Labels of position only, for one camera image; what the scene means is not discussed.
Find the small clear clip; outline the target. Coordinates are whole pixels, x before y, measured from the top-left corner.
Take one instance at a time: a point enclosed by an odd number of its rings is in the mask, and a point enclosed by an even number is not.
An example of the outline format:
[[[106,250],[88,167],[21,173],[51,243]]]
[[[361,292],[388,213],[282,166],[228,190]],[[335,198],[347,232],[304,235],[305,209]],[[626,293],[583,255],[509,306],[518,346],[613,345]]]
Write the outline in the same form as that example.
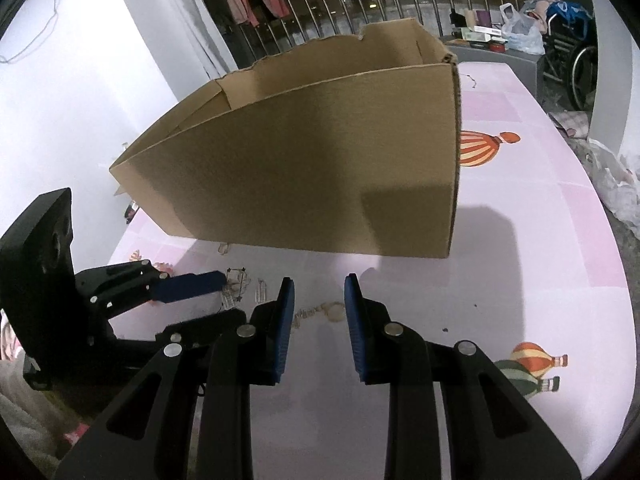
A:
[[[261,278],[257,281],[255,289],[255,302],[256,304],[264,304],[268,301],[268,285]]]

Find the large brown cardboard box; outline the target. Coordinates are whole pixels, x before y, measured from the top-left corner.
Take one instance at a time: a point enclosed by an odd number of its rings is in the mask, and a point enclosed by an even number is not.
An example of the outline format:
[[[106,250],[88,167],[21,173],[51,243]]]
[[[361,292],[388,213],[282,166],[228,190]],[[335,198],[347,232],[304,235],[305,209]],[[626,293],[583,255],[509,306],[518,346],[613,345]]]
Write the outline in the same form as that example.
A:
[[[404,18],[209,81],[111,174],[170,235],[445,258],[460,133],[456,56]]]

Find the wheelchair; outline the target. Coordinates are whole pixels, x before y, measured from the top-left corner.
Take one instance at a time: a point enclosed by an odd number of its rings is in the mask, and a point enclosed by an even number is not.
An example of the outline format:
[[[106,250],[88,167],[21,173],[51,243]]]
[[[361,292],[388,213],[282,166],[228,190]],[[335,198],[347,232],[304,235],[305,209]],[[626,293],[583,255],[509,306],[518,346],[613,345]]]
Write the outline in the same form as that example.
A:
[[[574,110],[591,110],[598,81],[597,27],[581,4],[552,2],[544,35],[544,78],[562,84]]]

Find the white plastic bag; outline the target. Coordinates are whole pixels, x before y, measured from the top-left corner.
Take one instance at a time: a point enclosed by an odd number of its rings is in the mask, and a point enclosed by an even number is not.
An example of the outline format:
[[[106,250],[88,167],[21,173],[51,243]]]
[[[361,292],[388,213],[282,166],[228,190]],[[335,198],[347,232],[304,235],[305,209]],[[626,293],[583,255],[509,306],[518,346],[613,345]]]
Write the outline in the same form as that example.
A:
[[[544,40],[537,21],[518,12],[512,3],[502,4],[499,10],[506,48],[529,55],[544,55]]]

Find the pink balloon print tablecloth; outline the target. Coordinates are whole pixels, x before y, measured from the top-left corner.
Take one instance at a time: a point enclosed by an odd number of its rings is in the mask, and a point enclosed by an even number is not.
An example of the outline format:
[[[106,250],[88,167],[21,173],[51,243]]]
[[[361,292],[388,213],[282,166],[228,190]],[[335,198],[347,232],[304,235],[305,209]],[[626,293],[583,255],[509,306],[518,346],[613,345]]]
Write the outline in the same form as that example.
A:
[[[637,350],[623,263],[582,165],[524,84],[501,63],[460,67],[462,122],[511,131],[485,165],[463,168],[444,260],[294,252],[166,235],[137,214],[112,261],[148,259],[178,273],[245,268],[242,307],[295,283],[296,311],[343,297],[357,274],[366,296],[426,340],[474,341],[492,360],[528,363],[530,403],[584,476],[605,461],[634,395]],[[378,479],[385,462],[386,386],[360,382],[345,322],[293,328],[282,382],[252,392],[259,479]]]

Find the gold clover earring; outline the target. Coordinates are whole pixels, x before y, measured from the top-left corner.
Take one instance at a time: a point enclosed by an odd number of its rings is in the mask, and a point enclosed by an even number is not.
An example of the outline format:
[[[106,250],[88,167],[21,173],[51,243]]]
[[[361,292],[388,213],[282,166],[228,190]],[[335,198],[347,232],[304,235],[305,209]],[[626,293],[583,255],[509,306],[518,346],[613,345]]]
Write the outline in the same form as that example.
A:
[[[224,310],[230,310],[239,307],[250,284],[250,277],[245,268],[228,268],[226,280],[220,293],[221,307]]]

